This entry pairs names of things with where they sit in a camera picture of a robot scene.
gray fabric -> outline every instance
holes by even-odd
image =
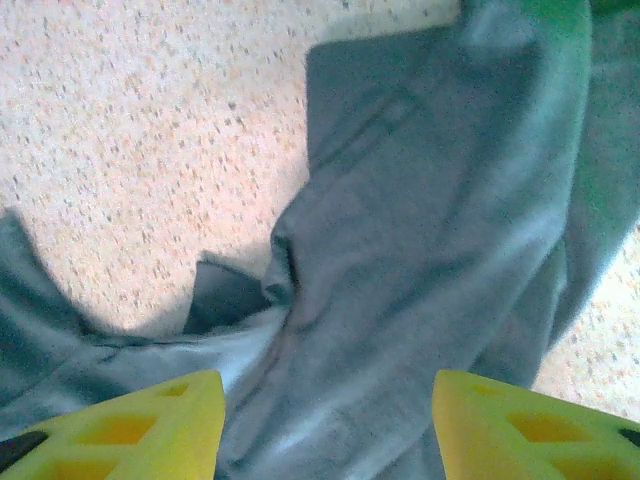
[[[488,1],[314,48],[311,178],[262,290],[198,264],[174,338],[91,332],[0,220],[0,438],[217,369],[216,478],[442,479],[436,372],[529,386],[638,218],[640,16],[591,27],[584,1]]]

gray garment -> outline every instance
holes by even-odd
[[[217,369],[220,480],[442,479],[436,372],[530,386],[640,212],[640,15],[560,3],[314,48],[261,288],[200,263],[180,336],[91,332],[0,220],[0,438]]]

yellow plastic part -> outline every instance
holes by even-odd
[[[211,480],[224,423],[220,374],[202,371],[55,417],[1,480]]]
[[[433,421],[448,480],[638,480],[640,424],[442,370]]]

gray cloth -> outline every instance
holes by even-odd
[[[173,338],[92,332],[9,214],[0,438],[217,369],[217,479],[442,479],[436,372],[530,386],[638,218],[639,32],[637,11],[487,1],[314,48],[311,178],[269,270],[199,263]]]

speckled floor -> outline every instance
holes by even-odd
[[[180,329],[202,251],[260,273],[306,179],[304,55],[449,0],[0,4],[0,208],[101,327]],[[640,233],[536,388],[640,420]]]

